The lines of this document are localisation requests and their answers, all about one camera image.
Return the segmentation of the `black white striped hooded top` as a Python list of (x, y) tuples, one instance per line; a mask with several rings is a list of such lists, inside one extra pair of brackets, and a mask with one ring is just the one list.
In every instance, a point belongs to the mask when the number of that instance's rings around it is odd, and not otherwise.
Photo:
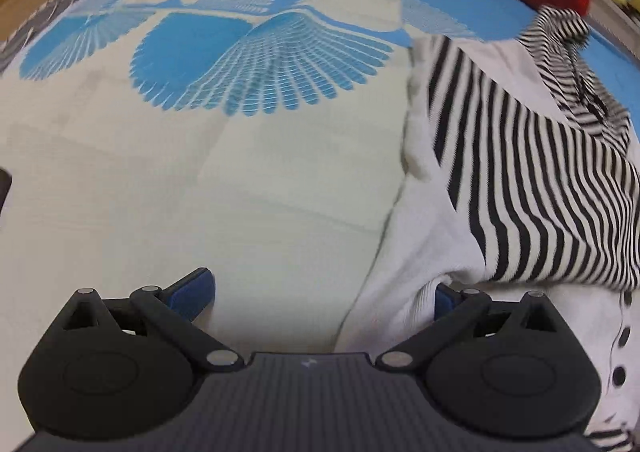
[(439, 285), (547, 294), (601, 380), (587, 437), (639, 440), (639, 141), (580, 56), (589, 28), (542, 8), (511, 40), (412, 47), (405, 178), (337, 336), (382, 354), (435, 319)]

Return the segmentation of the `blue white patterned bedsheet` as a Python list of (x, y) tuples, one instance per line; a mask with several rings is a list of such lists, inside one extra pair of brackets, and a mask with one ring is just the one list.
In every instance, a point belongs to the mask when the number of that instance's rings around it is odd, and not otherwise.
[[(405, 172), (412, 47), (518, 37), (519, 0), (50, 0), (1, 49), (6, 451), (604, 451), (494, 438), (338, 333)], [(580, 56), (639, 141), (639, 65), (590, 14)], [(35, 432), (18, 376), (76, 290), (126, 298), (197, 268), (194, 325), (236, 351), (178, 415), (79, 441)]]

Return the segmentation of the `black smartphone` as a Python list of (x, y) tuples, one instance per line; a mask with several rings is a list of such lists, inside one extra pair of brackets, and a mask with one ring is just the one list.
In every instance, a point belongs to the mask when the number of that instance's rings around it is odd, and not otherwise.
[(3, 168), (0, 169), (0, 211), (9, 195), (12, 185), (12, 175)]

